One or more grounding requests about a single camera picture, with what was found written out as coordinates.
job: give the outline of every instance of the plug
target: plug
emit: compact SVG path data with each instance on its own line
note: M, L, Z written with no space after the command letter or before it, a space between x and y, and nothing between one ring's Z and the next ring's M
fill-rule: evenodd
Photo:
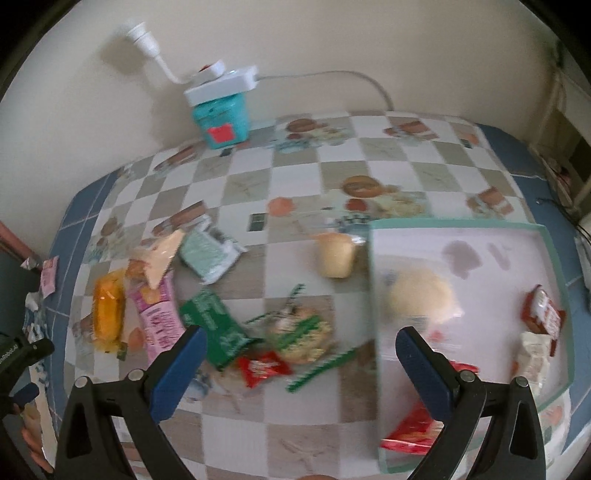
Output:
M127 22L123 27L125 38L132 42L149 59L155 59L160 56L160 45L152 35L152 32L146 29L144 22Z

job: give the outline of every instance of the power strip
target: power strip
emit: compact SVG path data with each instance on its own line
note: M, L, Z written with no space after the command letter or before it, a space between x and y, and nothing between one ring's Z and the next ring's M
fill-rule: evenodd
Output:
M209 102L216 98L227 97L235 93L247 92L257 84L258 68L256 65L231 70L220 78L202 85L193 84L185 90L184 95L191 107Z

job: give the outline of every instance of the red candy wrapper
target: red candy wrapper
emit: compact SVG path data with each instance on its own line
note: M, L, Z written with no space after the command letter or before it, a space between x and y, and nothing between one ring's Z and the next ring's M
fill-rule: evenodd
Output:
M525 322L531 332L543 333L552 337L550 356L554 356L558 336L566 320L566 312L556 308L542 285L536 285L527 294L521 310L521 320Z
M254 358L238 358L238 366L248 388L256 387L263 380L276 375L291 375L291 368L275 352L266 352Z
M470 370L478 373L478 367L450 362L457 371ZM382 439L381 448L395 452L425 455L443 428L443 423L433 420L428 410L419 401L390 435Z

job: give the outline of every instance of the pink snack package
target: pink snack package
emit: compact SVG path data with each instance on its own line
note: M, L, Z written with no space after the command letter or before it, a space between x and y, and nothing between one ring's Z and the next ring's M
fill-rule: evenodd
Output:
M46 299L56 290L58 258L59 257L53 257L43 262L43 270L41 271L41 293L43 294L44 299Z
M129 298L134 301L144 327L150 365L159 354L170 350L185 331L174 300L173 272L164 275L158 288L151 289L147 284L133 288Z

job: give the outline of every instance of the blue gripper pad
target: blue gripper pad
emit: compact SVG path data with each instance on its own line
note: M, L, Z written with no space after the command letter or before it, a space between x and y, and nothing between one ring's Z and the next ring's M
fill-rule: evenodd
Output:
M421 401L427 407L432 418L443 423L448 421L454 407L454 392L448 386L449 381L455 382L453 367L443 355L433 352L412 327L405 327L398 332L395 345L396 355L404 371L417 389ZM440 366L441 360L436 357L439 355L452 369L451 372L445 372L452 375L451 379L448 378L448 384L433 365L433 360L436 360Z
M151 390L150 415L156 423L173 416L206 352L207 334L198 328Z

